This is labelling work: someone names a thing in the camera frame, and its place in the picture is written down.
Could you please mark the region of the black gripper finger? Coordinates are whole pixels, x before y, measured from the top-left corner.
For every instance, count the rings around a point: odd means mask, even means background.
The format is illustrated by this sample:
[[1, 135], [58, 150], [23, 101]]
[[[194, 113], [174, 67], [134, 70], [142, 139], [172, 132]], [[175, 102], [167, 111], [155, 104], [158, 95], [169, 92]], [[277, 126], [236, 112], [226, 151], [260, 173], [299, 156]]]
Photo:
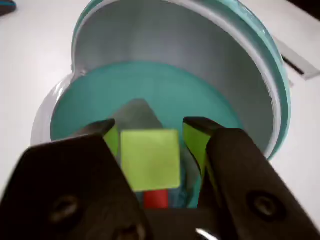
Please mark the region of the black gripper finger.
[[150, 240], [151, 226], [104, 136], [113, 119], [28, 148], [0, 202], [3, 240]]
[[319, 230], [244, 130], [187, 116], [183, 139], [202, 177], [198, 206], [216, 213], [218, 239], [319, 239]]

